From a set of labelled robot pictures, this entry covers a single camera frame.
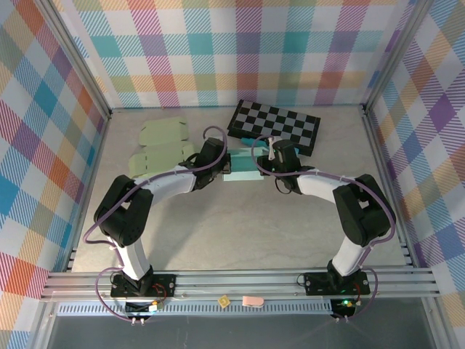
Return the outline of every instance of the metal bar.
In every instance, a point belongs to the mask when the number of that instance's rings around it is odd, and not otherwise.
[[[436,346],[438,348],[459,349],[457,336],[445,314],[441,298],[424,298],[422,301]]]
[[[376,268],[379,276],[377,297],[436,297],[439,290],[434,276],[427,268]],[[300,273],[312,269],[288,270],[212,270],[181,271],[177,275],[174,300],[217,300],[228,294],[231,300],[240,300],[242,295],[266,297],[267,300],[331,299],[334,296],[308,297],[296,279]],[[110,274],[99,283],[100,293],[109,299]],[[42,293],[42,300],[96,300],[94,283],[97,273],[52,273]],[[368,274],[369,282],[374,277]]]
[[[92,99],[96,102],[96,106],[102,115],[105,115],[108,119],[110,118],[111,108],[108,105],[105,96],[95,81],[91,71],[87,67],[86,61],[81,56],[76,43],[71,37],[66,25],[63,23],[60,13],[53,4],[52,0],[35,0],[35,3],[42,15],[44,16],[50,30],[63,48],[63,51],[68,56],[71,65],[76,70],[79,78],[82,80],[89,94],[93,97]]]
[[[256,284],[276,284],[279,280],[281,284],[294,285],[299,274],[295,275],[282,275],[282,276],[260,276],[260,275],[249,275],[249,276],[230,276],[230,277],[205,277],[205,276],[179,276],[177,277],[178,287],[189,287],[189,286],[208,286],[217,284],[228,284],[228,285],[256,285]],[[368,280],[374,281],[374,277],[368,274]],[[379,282],[434,282],[434,275],[432,273],[406,273],[406,274],[391,274],[391,273],[380,273]],[[46,283],[46,287],[61,287],[61,286],[94,286],[95,278],[51,278]],[[110,286],[110,278],[106,276],[99,282],[101,286]]]
[[[375,269],[376,273],[431,273],[430,268],[412,268],[410,266],[383,266],[376,265],[371,266]],[[325,273],[326,268],[284,268],[284,269],[240,269],[240,270],[157,270],[154,273],[157,274],[176,274],[180,276],[232,276],[232,275],[286,275],[286,274],[300,274],[300,273]],[[49,279],[51,278],[95,278],[97,272],[79,272],[79,273],[50,273]]]
[[[372,109],[384,89],[386,89],[387,84],[392,78],[392,74],[395,72],[397,65],[407,52],[415,33],[419,29],[421,22],[425,18],[433,2],[434,0],[421,0],[416,2],[415,8],[409,17],[407,24],[405,25],[402,33],[399,35],[399,39],[397,40],[395,47],[392,49],[389,57],[387,58],[386,65],[381,69],[381,74],[378,77],[370,96],[368,96],[368,101],[366,103],[366,108],[368,110]]]
[[[109,301],[108,305],[114,311],[123,312],[122,302]],[[291,315],[291,314],[332,314],[330,300],[271,300],[262,308],[247,308],[241,301],[232,301],[223,309],[217,301],[190,301],[170,302],[166,301],[164,307],[157,311],[158,316],[237,316],[247,315]],[[58,316],[111,316],[99,302],[61,302]]]
[[[377,139],[376,132],[371,121],[371,112],[369,110],[364,112],[362,108],[360,109],[362,113],[363,126],[365,127],[368,135],[370,147],[375,157],[376,166],[378,167],[378,172],[381,176],[381,184],[383,185],[384,193],[391,202],[392,208],[397,216],[397,234],[402,241],[401,247],[403,249],[403,254],[404,256],[408,255],[410,257],[413,265],[419,265],[419,260],[414,253],[415,250],[413,248],[413,243],[407,233],[404,217],[395,197],[392,181],[388,175],[386,163],[384,162],[381,152],[381,143]],[[457,338],[448,317],[445,315],[445,309],[441,303],[440,297],[431,298],[429,296],[425,296],[422,297],[421,300],[424,305],[429,328],[431,329],[431,334],[436,346],[438,348],[459,348]]]
[[[107,139],[108,130],[110,128],[109,124],[110,120],[106,121],[103,126],[102,137],[100,139],[100,145],[97,151],[97,156],[95,156],[94,163],[92,165],[92,172],[90,174],[89,184],[86,186],[84,190],[83,203],[81,205],[81,208],[79,209],[79,217],[77,219],[76,224],[73,225],[75,228],[71,232],[70,239],[68,240],[68,243],[65,247],[65,258],[63,258],[62,264],[60,266],[60,270],[62,271],[67,270],[70,264],[69,262],[71,254],[73,253],[73,250],[77,249],[78,247],[79,238],[81,237],[82,228],[84,226],[84,221],[86,220],[87,209],[89,208],[90,198],[94,189],[95,179],[97,178],[100,160],[102,159],[103,148]]]
[[[56,318],[57,304],[40,302],[36,318],[33,322],[31,336],[28,338],[27,349],[46,348],[52,335]]]

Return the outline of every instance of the white cable clip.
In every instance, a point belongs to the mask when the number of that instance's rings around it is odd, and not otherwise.
[[[268,160],[272,161],[275,159],[275,150],[273,149],[273,143],[282,140],[281,137],[268,137],[268,143],[270,144],[270,153],[268,154]]]

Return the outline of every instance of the small yellow object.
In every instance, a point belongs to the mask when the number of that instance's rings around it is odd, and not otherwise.
[[[224,296],[221,296],[219,299],[218,299],[218,303],[219,303],[219,306],[223,309],[225,309],[229,304],[231,304],[231,301],[229,300],[229,298],[227,297],[227,295],[225,294]]]

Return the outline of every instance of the colorful plaid backdrop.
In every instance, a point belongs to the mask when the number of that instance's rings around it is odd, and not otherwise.
[[[33,0],[0,3],[0,348],[61,264],[104,118]]]
[[[465,348],[465,1],[436,0],[375,107],[421,265]]]
[[[116,108],[358,104],[413,2],[55,0]]]

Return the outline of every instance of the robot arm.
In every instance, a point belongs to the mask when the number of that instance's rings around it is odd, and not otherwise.
[[[201,152],[196,154],[194,162],[182,162],[173,168],[172,172],[176,174],[144,185],[129,197],[127,208],[120,206],[100,225],[103,234],[116,245],[124,264],[123,276],[133,286],[134,293],[143,295],[153,285],[153,269],[145,256],[141,241],[151,206],[175,195],[205,188],[219,173],[230,172],[229,154],[225,154],[216,166],[203,171],[195,170],[215,161],[221,155],[223,147],[221,140],[209,138]],[[144,180],[132,180],[125,175],[117,177],[95,212],[94,221],[98,221],[129,190]]]
[[[301,195],[323,198],[336,205],[345,238],[336,256],[328,264],[326,280],[333,291],[346,291],[348,284],[360,273],[360,261],[370,242],[383,236],[390,228],[389,219],[376,200],[353,183],[318,176],[313,167],[303,167],[294,145],[288,140],[270,142],[271,156],[261,156],[261,167],[274,173],[299,172],[296,176],[277,177],[290,191]],[[370,188],[388,207],[391,206],[369,174],[352,178]]]

